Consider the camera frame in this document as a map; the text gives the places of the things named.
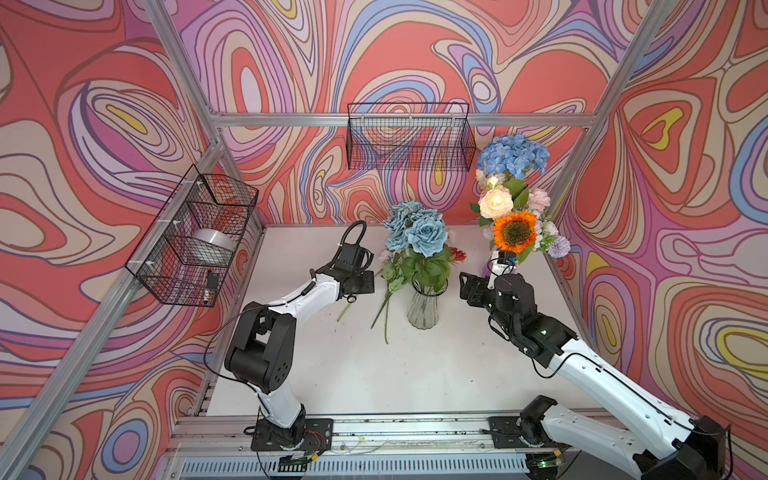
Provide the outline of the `small pastel flower spray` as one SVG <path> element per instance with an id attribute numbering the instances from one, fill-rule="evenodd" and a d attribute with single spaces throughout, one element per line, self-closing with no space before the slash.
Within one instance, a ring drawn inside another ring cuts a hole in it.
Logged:
<path id="1" fill-rule="evenodd" d="M 384 341 L 386 344 L 389 343 L 388 319 L 392 297 L 397 291 L 405 286 L 408 279 L 403 270 L 403 262 L 403 251 L 390 252 L 378 273 L 378 276 L 380 276 L 385 281 L 385 293 L 384 299 L 374 317 L 374 320 L 372 321 L 371 329 L 373 329 L 379 320 L 382 319 L 384 323 Z"/>

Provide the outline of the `clear ribbed glass vase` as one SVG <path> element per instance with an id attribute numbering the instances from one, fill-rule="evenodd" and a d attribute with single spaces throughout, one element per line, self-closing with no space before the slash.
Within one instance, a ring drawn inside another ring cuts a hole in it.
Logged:
<path id="1" fill-rule="evenodd" d="M 414 294 L 407 311 L 407 319 L 416 329 L 432 329 L 439 321 L 439 299 L 446 292 L 448 283 L 441 289 L 422 286 L 417 282 L 413 282 L 412 287 Z"/>

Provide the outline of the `orange flower green leaves stem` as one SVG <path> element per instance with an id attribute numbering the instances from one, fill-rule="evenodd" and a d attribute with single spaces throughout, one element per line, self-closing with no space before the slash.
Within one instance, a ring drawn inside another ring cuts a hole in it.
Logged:
<path id="1" fill-rule="evenodd" d="M 511 212 L 493 222 L 493 242 L 499 252 L 514 254 L 522 263 L 534 250 L 538 219 L 528 210 Z"/>

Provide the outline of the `teal succulent flower bunch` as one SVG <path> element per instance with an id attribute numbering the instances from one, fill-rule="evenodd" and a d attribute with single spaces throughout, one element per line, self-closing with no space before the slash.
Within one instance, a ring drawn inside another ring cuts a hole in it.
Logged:
<path id="1" fill-rule="evenodd" d="M 418 201 L 400 202 L 389 209 L 383 226 L 388 232 L 387 257 L 390 252 L 404 252 L 403 270 L 408 277 L 405 286 L 417 282 L 441 289 L 448 283 L 451 247 L 441 213 Z"/>

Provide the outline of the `pastel mixed flower bouquet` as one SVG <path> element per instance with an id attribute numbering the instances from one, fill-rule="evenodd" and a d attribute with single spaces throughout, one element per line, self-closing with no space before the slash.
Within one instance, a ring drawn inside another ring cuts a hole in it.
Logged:
<path id="1" fill-rule="evenodd" d="M 569 239 L 560 233 L 553 221 L 540 218 L 537 221 L 535 232 L 534 252 L 544 253 L 554 259 L 563 258 L 570 253 L 571 243 Z"/>

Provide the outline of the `cream peach rose bunch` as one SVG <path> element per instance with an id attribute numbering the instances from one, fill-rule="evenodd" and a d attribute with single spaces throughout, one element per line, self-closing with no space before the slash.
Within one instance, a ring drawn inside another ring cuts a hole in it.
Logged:
<path id="1" fill-rule="evenodd" d="M 507 180 L 507 173 L 486 174 L 476 168 L 475 187 L 479 196 L 476 202 L 470 204 L 471 211 L 488 221 L 495 221 L 510 214 L 514 208 L 514 200 L 510 189 L 505 186 Z"/>

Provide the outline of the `blue hydrangea flower stem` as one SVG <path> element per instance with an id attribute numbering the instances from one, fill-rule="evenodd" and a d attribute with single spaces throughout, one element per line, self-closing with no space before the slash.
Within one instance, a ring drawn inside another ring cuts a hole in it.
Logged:
<path id="1" fill-rule="evenodd" d="M 494 137 L 477 157 L 476 168 L 485 176 L 507 174 L 523 180 L 529 173 L 544 173 L 550 159 L 548 148 L 523 134 Z"/>

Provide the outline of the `purple ribbed glass vase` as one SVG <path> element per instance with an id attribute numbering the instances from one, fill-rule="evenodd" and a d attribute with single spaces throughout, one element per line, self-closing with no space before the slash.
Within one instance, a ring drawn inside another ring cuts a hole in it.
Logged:
<path id="1" fill-rule="evenodd" d="M 488 279 L 495 276 L 494 268 L 496 265 L 496 260 L 497 260 L 497 257 L 494 255 L 491 255 L 491 258 L 488 260 L 488 262 L 486 263 L 483 269 L 483 273 L 481 274 L 482 277 Z"/>

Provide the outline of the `white poppy flower stem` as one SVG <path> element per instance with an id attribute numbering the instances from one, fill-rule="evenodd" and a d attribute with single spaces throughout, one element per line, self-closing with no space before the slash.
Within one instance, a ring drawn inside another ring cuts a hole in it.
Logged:
<path id="1" fill-rule="evenodd" d="M 344 306 L 344 308 L 341 310 L 341 312 L 339 313 L 339 315 L 338 315 L 338 317 L 337 317 L 337 319 L 336 319 L 336 322 L 337 322 L 337 323 L 340 323 L 340 322 L 341 322 L 341 320 L 344 318 L 344 316 L 346 315 L 346 313 L 348 312 L 348 310 L 350 309 L 350 307 L 351 307 L 351 306 L 353 306 L 353 305 L 354 305 L 354 302 L 347 302 L 347 303 L 346 303 L 346 305 L 345 305 L 345 306 Z"/>

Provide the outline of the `pink peony flower stem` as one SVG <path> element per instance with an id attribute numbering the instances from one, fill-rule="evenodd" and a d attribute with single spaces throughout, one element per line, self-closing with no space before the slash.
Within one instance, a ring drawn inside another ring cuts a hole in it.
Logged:
<path id="1" fill-rule="evenodd" d="M 541 189 L 535 188 L 529 192 L 527 209 L 532 212 L 538 212 L 539 214 L 547 210 L 551 205 L 551 198 L 548 193 Z"/>

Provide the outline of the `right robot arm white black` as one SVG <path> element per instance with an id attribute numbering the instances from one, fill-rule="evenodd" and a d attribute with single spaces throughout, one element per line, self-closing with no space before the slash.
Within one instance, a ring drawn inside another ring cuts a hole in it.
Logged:
<path id="1" fill-rule="evenodd" d="M 460 297 L 484 309 L 491 330 L 527 356 L 536 372 L 563 378 L 620 422 L 613 427 L 539 395 L 503 427 L 503 441 L 529 447 L 565 444 L 634 479 L 728 479 L 733 473 L 731 430 L 708 416 L 695 418 L 657 398 L 598 355 L 577 333 L 540 312 L 522 275 L 493 279 L 463 273 Z"/>

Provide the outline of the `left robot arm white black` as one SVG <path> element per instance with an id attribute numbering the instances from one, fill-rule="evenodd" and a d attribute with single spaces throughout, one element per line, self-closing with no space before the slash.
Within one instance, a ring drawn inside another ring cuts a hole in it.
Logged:
<path id="1" fill-rule="evenodd" d="M 287 383 L 299 324 L 340 300 L 353 303 L 375 292 L 373 253 L 361 245 L 366 231 L 365 221 L 354 222 L 332 259 L 312 269 L 306 283 L 268 304 L 247 304 L 237 319 L 224 368 L 256 389 L 264 418 L 276 428 L 295 430 L 305 416 Z"/>

